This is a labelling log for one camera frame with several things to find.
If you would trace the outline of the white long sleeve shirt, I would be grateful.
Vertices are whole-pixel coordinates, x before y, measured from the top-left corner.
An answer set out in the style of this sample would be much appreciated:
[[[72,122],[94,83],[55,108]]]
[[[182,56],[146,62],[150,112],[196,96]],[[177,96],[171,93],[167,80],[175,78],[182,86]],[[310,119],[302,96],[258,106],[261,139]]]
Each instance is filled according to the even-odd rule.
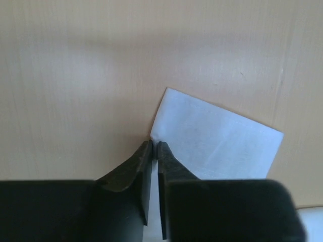
[[[266,179],[283,134],[275,129],[168,88],[151,130],[157,152],[166,142],[174,157],[202,180]],[[322,241],[322,208],[296,210],[306,241]],[[144,241],[164,241],[158,162],[152,174]]]

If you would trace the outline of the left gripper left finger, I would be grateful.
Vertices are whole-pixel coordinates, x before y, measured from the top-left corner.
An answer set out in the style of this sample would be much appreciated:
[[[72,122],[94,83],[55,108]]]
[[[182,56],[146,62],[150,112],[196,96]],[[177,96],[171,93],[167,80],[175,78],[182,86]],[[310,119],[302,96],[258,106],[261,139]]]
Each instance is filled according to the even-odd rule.
[[[1,241],[142,241],[153,144],[98,180],[1,182]]]

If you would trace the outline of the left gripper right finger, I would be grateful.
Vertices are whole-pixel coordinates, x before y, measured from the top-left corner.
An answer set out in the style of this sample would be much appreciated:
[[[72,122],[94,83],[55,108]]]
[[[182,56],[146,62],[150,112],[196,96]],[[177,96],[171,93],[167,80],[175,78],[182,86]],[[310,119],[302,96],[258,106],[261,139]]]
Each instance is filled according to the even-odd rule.
[[[270,179],[202,180],[157,145],[163,239],[306,241],[288,190]]]

